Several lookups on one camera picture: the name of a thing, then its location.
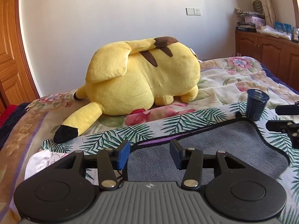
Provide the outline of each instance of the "floral bedspread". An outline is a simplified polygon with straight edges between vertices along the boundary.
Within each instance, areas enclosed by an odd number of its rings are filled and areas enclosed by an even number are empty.
[[[260,89],[270,96],[267,108],[271,112],[274,112],[277,105],[293,104],[299,101],[299,95],[268,78],[262,70],[261,64],[250,57],[231,57],[201,62],[201,79],[198,82],[198,88],[197,98],[189,104],[184,104],[179,99],[175,99],[171,105],[153,107],[148,111],[133,115],[102,115],[83,135],[140,125],[146,122],[155,124],[152,121],[241,102],[247,99],[246,91],[250,88]],[[19,219],[12,198],[14,189],[24,179],[28,159],[38,152],[42,145],[53,146],[52,151],[56,152],[66,152],[71,149],[67,145],[55,145],[53,136],[56,129],[69,115],[89,103],[88,99],[74,100],[75,91],[55,94],[33,101],[28,106],[27,113],[12,130],[0,152],[1,224],[17,223]],[[299,122],[298,116],[284,116],[284,118]],[[109,142],[102,140],[99,144],[105,148]]]

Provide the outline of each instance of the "white cloth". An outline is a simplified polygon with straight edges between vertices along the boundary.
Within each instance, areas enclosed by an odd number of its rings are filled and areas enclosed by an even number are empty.
[[[35,153],[29,158],[25,170],[24,180],[30,178],[66,155],[66,153],[50,152],[49,150],[43,150]]]

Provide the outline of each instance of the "box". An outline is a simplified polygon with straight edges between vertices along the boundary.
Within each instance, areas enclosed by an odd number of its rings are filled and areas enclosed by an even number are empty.
[[[266,21],[264,19],[254,16],[245,16],[245,22],[255,24],[255,28],[258,30],[261,30],[261,27],[266,25]]]
[[[275,21],[274,29],[276,31],[279,31],[279,32],[282,32],[282,33],[288,33],[288,34],[291,34],[293,32],[292,25],[279,23],[277,21]]]

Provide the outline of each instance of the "black cup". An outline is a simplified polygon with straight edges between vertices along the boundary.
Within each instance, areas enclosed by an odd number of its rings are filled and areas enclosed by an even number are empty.
[[[258,121],[262,116],[269,96],[258,89],[248,89],[247,93],[246,117]]]

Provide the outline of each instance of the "brown stripe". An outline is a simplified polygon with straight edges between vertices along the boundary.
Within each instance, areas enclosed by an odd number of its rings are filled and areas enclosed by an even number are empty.
[[[154,67],[158,66],[158,64],[157,64],[154,56],[151,54],[151,52],[149,52],[148,50],[145,50],[145,51],[140,51],[139,53]]]
[[[173,43],[178,42],[177,39],[175,39],[175,38],[173,38],[173,37],[169,37],[169,36],[158,37],[158,38],[155,38],[154,40],[156,41],[156,42],[154,43],[154,45],[155,45],[157,48],[165,47],[165,46],[167,46],[167,45],[170,45],[170,44],[173,44]]]
[[[167,46],[165,46],[165,47],[161,47],[161,48],[159,48],[160,50],[162,50],[165,54],[167,54],[169,57],[172,57],[172,52],[171,52],[171,50],[167,47]]]

